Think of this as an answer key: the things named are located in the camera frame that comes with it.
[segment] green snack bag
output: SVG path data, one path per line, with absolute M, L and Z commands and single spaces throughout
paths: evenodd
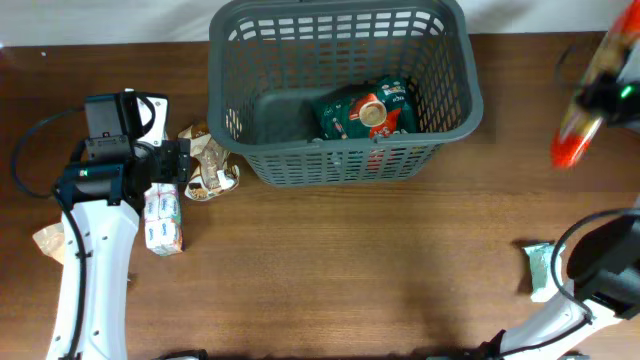
M 416 132 L 413 109 L 406 101 L 407 96 L 404 80 L 387 77 L 368 92 L 329 104 L 316 102 L 313 106 L 327 140 L 388 137 L 399 124 L 408 132 Z

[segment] wooden table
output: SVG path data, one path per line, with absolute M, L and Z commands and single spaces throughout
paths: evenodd
M 557 239 L 584 215 L 631 205 L 640 190 L 640 137 L 626 130 L 601 131 L 574 170 L 550 167 L 549 143 L 571 95 L 554 83 L 554 65 L 569 44 L 586 43 L 564 68 L 578 79 L 601 36 L 473 36 L 483 122 L 409 181 L 282 190 L 238 159 L 237 190 L 204 204 L 183 200 L 184 254 L 158 257 L 137 237 L 130 358 L 190 348 L 408 353 L 475 347 L 520 324 L 540 306 L 524 290 L 527 263 L 514 242 Z M 125 87 L 167 94 L 175 135 L 206 116 L 207 51 L 206 43 L 2 50 L 1 358 L 43 358 L 60 284 L 61 266 L 31 240 L 60 211 L 11 183 L 18 137 L 87 95 Z M 20 174 L 48 189 L 84 136 L 82 115 L 58 121 L 28 145 Z M 626 322 L 579 349 L 630 359 L 638 336 L 640 321 Z

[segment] black cable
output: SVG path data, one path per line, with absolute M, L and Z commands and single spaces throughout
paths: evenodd
M 139 149 L 145 150 L 149 156 L 155 156 L 156 150 L 153 148 L 153 146 L 149 145 L 144 141 L 134 142 L 133 147 L 137 147 Z
M 73 152 L 71 153 L 71 156 L 69 156 L 69 162 L 79 162 L 82 159 L 82 154 L 86 148 L 87 143 L 84 140 L 78 141 L 75 149 L 73 149 Z
M 568 83 L 564 80 L 564 78 L 562 77 L 562 66 L 564 65 L 565 61 L 567 61 L 567 58 L 569 57 L 569 55 L 571 53 L 573 53 L 574 51 L 576 51 L 576 45 L 575 44 L 571 44 L 569 45 L 569 47 L 567 47 L 565 49 L 565 51 L 562 52 L 562 54 L 560 55 L 560 58 L 558 58 L 558 62 L 556 62 L 556 66 L 554 68 L 553 71 L 553 77 L 556 81 L 557 84 L 562 85 L 563 87 L 567 87 L 570 89 L 581 89 L 583 88 L 583 85 L 581 84 L 572 84 L 572 83 Z
M 38 198 L 38 199 L 46 199 L 48 198 L 49 194 L 40 194 L 40 193 L 36 193 L 34 191 L 32 191 L 31 189 L 29 189 L 18 177 L 18 156 L 20 155 L 20 151 L 22 150 L 22 147 L 24 146 L 24 144 L 27 143 L 27 140 L 29 140 L 29 138 L 35 134 L 38 130 L 40 130 L 40 128 L 42 128 L 43 126 L 53 122 L 54 120 L 57 120 L 61 117 L 67 116 L 69 114 L 73 114 L 79 111 L 82 111 L 84 109 L 84 107 L 79 107 L 79 108 L 75 108 L 75 109 L 69 109 L 66 111 L 63 111 L 59 114 L 50 116 L 44 120 L 41 120 L 40 122 L 38 122 L 37 124 L 35 124 L 33 127 L 31 127 L 24 135 L 22 135 L 22 137 L 20 138 L 20 140 L 18 141 L 18 144 L 16 145 L 16 147 L 13 149 L 13 153 L 11 154 L 11 177 L 13 178 L 13 181 L 16 183 L 16 186 L 18 187 L 18 189 L 20 189 L 20 191 L 24 192 L 25 194 L 34 197 L 34 198 Z
M 73 230 L 73 236 L 78 244 L 78 253 L 76 257 L 80 261 L 80 284 L 78 285 L 78 305 L 76 311 L 76 323 L 73 327 L 73 337 L 71 338 L 71 346 L 67 355 L 61 358 L 61 360 L 74 360 L 75 354 L 78 349 L 78 343 L 80 342 L 80 334 L 82 333 L 82 320 L 84 318 L 84 302 L 87 292 L 87 253 L 84 248 L 84 241 L 82 239 L 82 233 L 78 228 L 76 220 L 71 215 L 71 210 L 65 205 L 64 201 L 58 193 L 58 189 L 54 186 L 52 189 L 53 197 L 58 201 L 58 205 L 62 209 L 64 216 L 67 218 L 71 229 Z
M 589 319 L 590 323 L 591 321 L 593 321 L 593 311 L 591 311 L 591 309 L 587 305 L 583 304 L 580 300 L 576 299 L 575 296 L 573 296 L 565 288 L 562 287 L 562 284 L 560 283 L 560 279 L 558 279 L 558 274 L 555 271 L 555 269 L 556 269 L 556 264 L 558 262 L 558 258 L 560 257 L 560 249 L 562 248 L 562 246 L 564 246 L 564 244 L 566 244 L 567 240 L 569 240 L 571 235 L 573 235 L 576 231 L 578 231 L 578 229 L 585 226 L 586 224 L 604 217 L 609 217 L 609 216 L 633 216 L 633 217 L 640 218 L 640 208 L 624 208 L 624 209 L 606 210 L 606 211 L 601 211 L 601 212 L 591 214 L 587 217 L 582 218 L 580 221 L 573 224 L 573 226 L 571 226 L 567 231 L 565 231 L 564 234 L 562 234 L 562 236 L 560 237 L 560 240 L 558 240 L 558 242 L 553 248 L 553 252 L 551 253 L 551 278 L 553 279 L 553 283 L 558 288 L 558 291 L 560 292 L 560 294 L 562 294 L 565 298 L 567 298 L 577 306 L 581 307 L 585 311 L 586 316 Z
M 151 131 L 151 129 L 153 128 L 153 124 L 156 121 L 156 108 L 155 106 L 153 106 L 153 104 L 151 103 L 151 100 L 149 100 L 148 97 L 144 96 L 142 93 L 137 93 L 137 95 L 138 95 L 138 99 L 140 99 L 140 101 L 142 101 L 142 103 L 145 104 L 149 108 L 149 111 L 151 112 L 151 119 L 149 119 L 149 122 L 147 122 L 145 125 L 142 126 L 142 131 L 144 135 L 146 135 L 147 133 L 149 133 L 149 131 Z
M 541 349 L 545 346 L 549 346 L 549 345 L 553 345 L 555 343 L 557 343 L 558 341 L 566 338 L 567 336 L 575 333 L 576 331 L 582 329 L 583 327 L 587 326 L 588 324 L 590 324 L 590 321 L 587 320 L 587 317 L 585 316 L 584 319 L 582 319 L 582 321 L 580 323 L 578 323 L 576 326 L 572 327 L 571 329 L 563 332 L 562 334 L 553 337 L 547 341 L 543 341 L 540 344 L 536 344 L 536 345 L 531 345 L 531 346 L 523 346 L 521 348 L 517 348 L 517 349 L 513 349 L 513 350 L 509 350 L 509 351 L 505 351 L 502 354 L 498 355 L 497 359 L 498 360 L 503 360 L 505 357 L 507 356 L 511 356 L 511 355 L 515 355 L 521 352 L 525 352 L 525 351 L 531 351 L 531 350 L 537 350 L 537 349 Z
M 556 271 L 556 264 L 558 262 L 558 258 L 560 257 L 560 249 L 562 249 L 562 247 L 567 243 L 569 238 L 576 231 L 578 231 L 578 229 L 580 229 L 581 227 L 593 221 L 599 220 L 604 217 L 609 217 L 609 216 L 633 216 L 633 217 L 640 218 L 640 208 L 624 208 L 624 209 L 606 210 L 606 211 L 601 211 L 601 212 L 591 214 L 587 217 L 582 218 L 581 220 L 573 224 L 567 231 L 565 231 L 564 234 L 562 234 L 558 242 L 553 247 L 553 252 L 551 253 L 551 278 L 553 279 L 553 283 L 556 285 L 556 287 L 558 288 L 558 291 L 562 296 L 564 296 L 569 301 L 571 301 L 572 303 L 579 306 L 582 310 L 584 310 L 585 312 L 584 319 L 580 323 L 578 323 L 576 326 L 572 327 L 571 329 L 565 331 L 564 333 L 556 337 L 553 337 L 552 339 L 541 342 L 540 344 L 523 346 L 521 348 L 506 351 L 498 355 L 497 359 L 503 359 L 504 357 L 507 357 L 510 355 L 514 355 L 517 353 L 530 351 L 530 350 L 537 350 L 545 346 L 552 345 L 566 338 L 567 336 L 575 333 L 576 331 L 582 329 L 583 327 L 587 325 L 591 325 L 593 323 L 593 319 L 594 319 L 593 311 L 587 305 L 582 303 L 580 300 L 576 299 L 575 296 L 569 293 L 564 287 L 562 287 L 562 284 L 560 284 L 560 279 L 558 279 L 558 273 Z

